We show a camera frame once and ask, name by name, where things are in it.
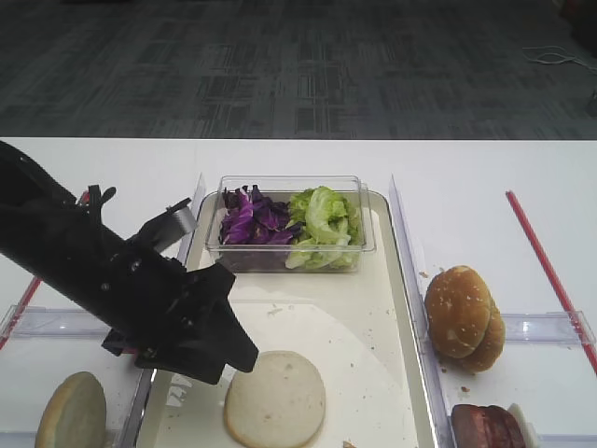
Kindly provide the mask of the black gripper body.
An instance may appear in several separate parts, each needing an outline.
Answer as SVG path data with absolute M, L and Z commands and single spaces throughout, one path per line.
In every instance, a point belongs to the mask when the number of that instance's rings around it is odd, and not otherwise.
M 160 369 L 216 384 L 236 364 L 234 275 L 216 263 L 187 270 L 177 259 L 131 241 L 69 261 L 69 296 L 108 327 L 102 346 Z

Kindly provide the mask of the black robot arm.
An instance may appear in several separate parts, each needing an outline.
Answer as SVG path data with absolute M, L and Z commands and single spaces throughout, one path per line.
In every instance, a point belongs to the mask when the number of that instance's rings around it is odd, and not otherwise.
M 1 146 L 1 251 L 103 321 L 104 349 L 135 354 L 207 384 L 226 366 L 251 371 L 257 347 L 229 304 L 234 275 L 220 264 L 190 271 L 162 252 L 191 233 L 188 200 L 148 220 L 130 238 L 102 221 L 114 189 L 76 197 L 17 148 Z

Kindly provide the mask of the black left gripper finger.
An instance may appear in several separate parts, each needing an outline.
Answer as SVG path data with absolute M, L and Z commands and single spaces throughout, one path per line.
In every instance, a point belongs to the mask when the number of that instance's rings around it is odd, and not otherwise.
M 218 319 L 218 338 L 225 362 L 238 371 L 251 372 L 257 362 L 258 349 L 228 302 L 221 305 Z

